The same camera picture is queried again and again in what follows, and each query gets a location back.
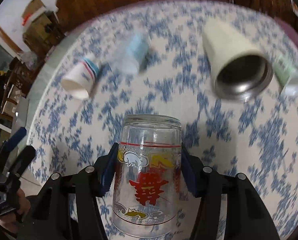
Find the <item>round table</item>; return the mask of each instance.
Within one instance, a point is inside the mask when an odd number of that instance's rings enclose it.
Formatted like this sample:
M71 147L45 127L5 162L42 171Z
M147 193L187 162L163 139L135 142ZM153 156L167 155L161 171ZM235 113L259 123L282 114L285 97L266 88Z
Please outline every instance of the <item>round table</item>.
M281 52L298 67L298 50L273 19L232 4L151 1L97 18L62 60L36 110L27 144L37 152L30 169L39 182L55 171L77 173L107 154L119 142L127 114L168 115L181 121L183 142L204 165L231 176L247 175L279 235L287 238L298 224L298 96L280 96L274 76L247 103L218 99L201 37L209 17L234 26L269 60ZM92 52L99 61L110 61L119 42L136 31L149 37L145 72L121 75L104 64L92 98L79 101L65 93L61 78L77 58ZM110 239L131 238L112 224L112 195L113 187L98 199L106 233ZM175 229L164 239L190 236L200 200L183 183L180 200ZM224 237L225 210L224 201L217 239Z

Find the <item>glass cup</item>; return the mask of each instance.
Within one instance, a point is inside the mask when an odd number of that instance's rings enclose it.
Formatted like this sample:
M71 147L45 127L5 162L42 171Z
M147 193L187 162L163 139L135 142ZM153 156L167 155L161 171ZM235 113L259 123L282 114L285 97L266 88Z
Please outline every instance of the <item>glass cup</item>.
M180 121L163 115L126 116L117 159L114 225L138 238L170 232L180 189Z

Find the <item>white paper cup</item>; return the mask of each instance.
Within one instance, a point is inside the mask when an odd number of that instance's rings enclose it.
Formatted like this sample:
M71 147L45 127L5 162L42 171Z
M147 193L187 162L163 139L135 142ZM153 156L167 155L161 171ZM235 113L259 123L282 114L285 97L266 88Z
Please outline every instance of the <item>white paper cup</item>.
M98 74L99 67L88 58L83 58L62 78L61 85L74 98L87 99Z

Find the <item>red character print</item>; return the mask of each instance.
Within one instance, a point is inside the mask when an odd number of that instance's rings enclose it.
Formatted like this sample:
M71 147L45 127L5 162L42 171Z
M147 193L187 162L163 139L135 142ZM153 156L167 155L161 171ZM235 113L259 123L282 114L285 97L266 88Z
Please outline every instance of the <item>red character print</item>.
M140 172L137 178L137 182L129 180L130 185L136 189L136 200L146 205L146 201L149 200L149 204L155 205L157 199L160 197L159 194L164 192L160 189L162 185L168 183L167 180L161 180L161 175L154 172Z

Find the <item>red stripe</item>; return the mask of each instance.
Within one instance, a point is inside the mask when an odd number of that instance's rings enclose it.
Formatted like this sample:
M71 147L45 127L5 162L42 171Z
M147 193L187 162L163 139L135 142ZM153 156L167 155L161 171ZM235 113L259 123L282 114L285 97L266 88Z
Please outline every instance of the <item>red stripe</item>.
M149 143L149 144L162 144L162 145L172 145L170 143L153 143L153 142L144 142L144 143Z
M181 145L144 145L144 144L136 144L136 143L125 143L125 142L120 142L120 144L125 144L125 145L132 145L132 146L143 146L143 147L155 147L155 148L178 148L181 147Z
M91 72L91 70L89 69L89 66L88 66L85 62L83 62L83 61L82 61L82 64L83 64L83 65L85 66L85 68L88 70L88 72L89 72L89 74L90 74L92 80L95 81L95 77L94 77L93 73Z

